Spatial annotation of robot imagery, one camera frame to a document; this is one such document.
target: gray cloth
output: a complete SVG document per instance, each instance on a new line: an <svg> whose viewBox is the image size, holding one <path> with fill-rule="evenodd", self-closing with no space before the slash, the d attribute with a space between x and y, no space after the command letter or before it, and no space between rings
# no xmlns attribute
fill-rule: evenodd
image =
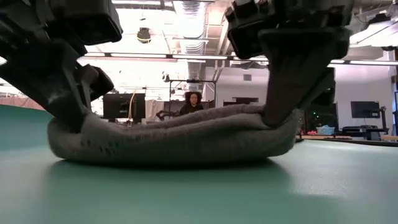
<svg viewBox="0 0 398 224"><path fill-rule="evenodd" d="M79 134L69 133L53 119L49 144L60 158L109 165L218 164L285 154L294 145L301 112L293 111L271 129L262 122L262 108L226 106L132 128L89 114Z"/></svg>

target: woman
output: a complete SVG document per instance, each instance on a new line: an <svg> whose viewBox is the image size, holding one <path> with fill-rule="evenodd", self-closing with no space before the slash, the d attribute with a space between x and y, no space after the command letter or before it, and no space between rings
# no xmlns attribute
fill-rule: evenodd
<svg viewBox="0 0 398 224"><path fill-rule="evenodd" d="M185 93L185 105L180 110L180 115L193 113L199 110L203 110L201 102L201 93L199 92L187 92Z"/></svg>

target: metal frame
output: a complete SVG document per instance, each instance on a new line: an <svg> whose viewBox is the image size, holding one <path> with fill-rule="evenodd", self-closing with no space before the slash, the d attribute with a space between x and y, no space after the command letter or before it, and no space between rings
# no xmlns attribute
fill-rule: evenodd
<svg viewBox="0 0 398 224"><path fill-rule="evenodd" d="M182 54L129 54L117 52L88 52L82 58L87 59L116 59L116 60L146 60L146 61L165 61L176 62L177 60L219 60L219 61L243 61L243 62L264 62L265 57L254 57L241 60L233 55L182 55ZM363 65L363 66L398 66L398 61L380 60L332 60L331 65Z"/></svg>
<svg viewBox="0 0 398 224"><path fill-rule="evenodd" d="M214 105L216 105L217 99L217 83L215 81L208 81L208 80L170 80L169 81L169 102L172 101L172 83L173 82L186 82L186 83L212 83L214 84ZM169 111L172 109L171 103L169 103Z"/></svg>

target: white wall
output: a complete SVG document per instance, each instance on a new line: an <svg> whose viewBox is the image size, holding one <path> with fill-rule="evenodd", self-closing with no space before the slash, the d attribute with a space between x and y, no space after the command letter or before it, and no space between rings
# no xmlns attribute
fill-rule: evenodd
<svg viewBox="0 0 398 224"><path fill-rule="evenodd" d="M389 67L383 66L352 66L336 65L336 96L338 104L339 127L359 126L362 124L382 127L381 119L353 119L351 117L351 101L379 101L385 106L386 123L392 128L392 88ZM213 77L213 68L206 69L207 80ZM243 81L243 74L251 74L252 81ZM231 101L232 97L258 97L265 103L269 72L266 69L225 68L217 84L217 106L223 101ZM208 88L204 90L206 100L214 98Z"/></svg>

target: teal tabletop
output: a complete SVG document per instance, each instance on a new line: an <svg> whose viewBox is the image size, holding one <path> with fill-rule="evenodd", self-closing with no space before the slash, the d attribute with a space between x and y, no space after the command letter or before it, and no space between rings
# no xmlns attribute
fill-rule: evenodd
<svg viewBox="0 0 398 224"><path fill-rule="evenodd" d="M56 158L50 118L0 106L0 224L398 223L398 148L305 140L260 164L116 169Z"/></svg>

